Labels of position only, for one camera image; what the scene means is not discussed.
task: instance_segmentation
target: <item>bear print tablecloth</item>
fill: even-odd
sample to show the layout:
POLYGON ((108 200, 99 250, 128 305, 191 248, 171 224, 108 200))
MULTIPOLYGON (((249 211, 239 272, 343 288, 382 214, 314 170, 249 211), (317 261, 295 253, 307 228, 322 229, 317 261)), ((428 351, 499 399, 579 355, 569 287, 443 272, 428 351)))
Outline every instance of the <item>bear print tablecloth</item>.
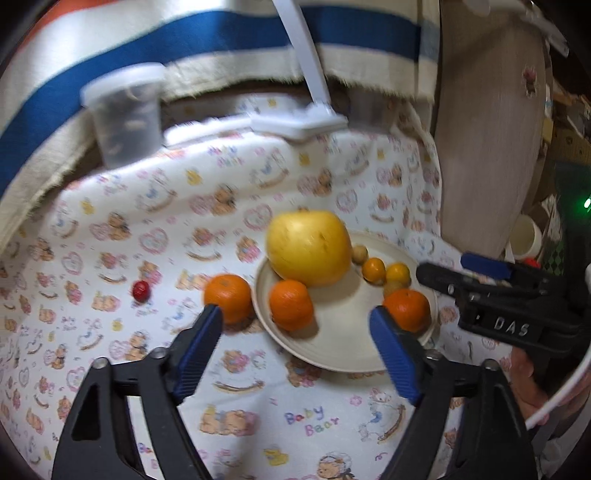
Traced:
MULTIPOLYGON (((409 104, 396 108, 391 135, 340 131, 294 145, 236 132, 74 182, 35 212, 0 261, 0 420, 32 468, 51 477, 91 362, 133 361, 170 344, 201 311, 215 274, 252 282, 265 229, 282 211, 330 209, 349 229, 459 268, 459 253, 438 237, 433 140, 409 104), (138 279, 152 286, 145 304, 129 293, 138 279)), ((440 296, 439 309, 449 358, 492 356, 508 369, 506 346, 459 330, 450 298, 440 296)), ((139 401, 130 405, 146 473, 161 478, 139 401)), ((461 406, 450 405, 433 478, 446 467, 461 406)), ((374 480, 413 408, 383 372, 322 371, 255 320, 225 332, 180 412, 216 479, 374 480)))

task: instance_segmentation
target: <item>human hand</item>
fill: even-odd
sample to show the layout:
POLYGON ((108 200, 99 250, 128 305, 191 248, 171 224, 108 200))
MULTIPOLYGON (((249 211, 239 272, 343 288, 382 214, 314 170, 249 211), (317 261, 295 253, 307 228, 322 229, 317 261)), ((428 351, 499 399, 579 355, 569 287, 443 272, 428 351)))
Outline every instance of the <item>human hand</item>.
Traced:
MULTIPOLYGON (((548 395, 535 383, 533 379, 534 364, 520 348, 511 351, 511 389, 517 400, 521 414, 525 419, 531 417, 548 400, 548 395)), ((565 406, 564 416, 568 417, 578 412, 587 400, 591 391, 591 372, 585 373, 583 378, 574 386, 566 398, 560 403, 565 406)), ((540 422, 548 421, 546 415, 540 422)))
MULTIPOLYGON (((548 400, 548 395, 535 383, 533 379, 534 364, 521 348, 513 347, 511 351, 509 374, 511 375, 511 390, 521 414, 524 419, 528 419, 548 400)), ((547 421, 548 415, 540 421, 540 425, 547 421)))

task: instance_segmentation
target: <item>cherry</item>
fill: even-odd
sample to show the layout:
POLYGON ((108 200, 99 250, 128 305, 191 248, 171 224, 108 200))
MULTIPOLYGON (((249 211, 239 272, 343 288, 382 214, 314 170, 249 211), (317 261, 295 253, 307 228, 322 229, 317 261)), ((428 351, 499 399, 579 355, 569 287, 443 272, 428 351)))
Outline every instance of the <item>cherry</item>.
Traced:
POLYGON ((524 258, 521 262, 526 265, 529 265, 530 267, 542 268, 540 263, 538 261, 536 261, 535 258, 527 257, 527 258, 524 258))
POLYGON ((150 284, 144 280, 139 280, 134 283, 134 287, 131 290, 131 294, 135 301, 143 303, 150 297, 150 284))

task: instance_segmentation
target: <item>plastic container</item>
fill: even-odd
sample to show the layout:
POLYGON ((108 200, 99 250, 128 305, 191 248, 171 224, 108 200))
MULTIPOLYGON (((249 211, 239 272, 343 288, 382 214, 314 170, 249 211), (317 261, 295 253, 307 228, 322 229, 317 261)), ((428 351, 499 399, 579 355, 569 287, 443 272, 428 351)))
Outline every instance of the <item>plastic container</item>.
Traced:
POLYGON ((93 116, 105 165, 117 168, 156 153, 163 144, 160 91, 166 68, 141 63, 85 85, 80 100, 93 116))

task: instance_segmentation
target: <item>striped towel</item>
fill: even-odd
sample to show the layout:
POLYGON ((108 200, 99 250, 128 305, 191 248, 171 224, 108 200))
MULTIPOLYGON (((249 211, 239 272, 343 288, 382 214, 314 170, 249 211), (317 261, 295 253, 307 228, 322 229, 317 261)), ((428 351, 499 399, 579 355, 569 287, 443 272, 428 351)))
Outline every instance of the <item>striped towel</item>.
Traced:
MULTIPOLYGON (((304 0, 327 75, 433 101, 439 0, 304 0)), ((0 79, 0 250, 94 142, 79 90, 135 63, 167 65, 164 99, 301 71, 271 0, 61 0, 0 79)))

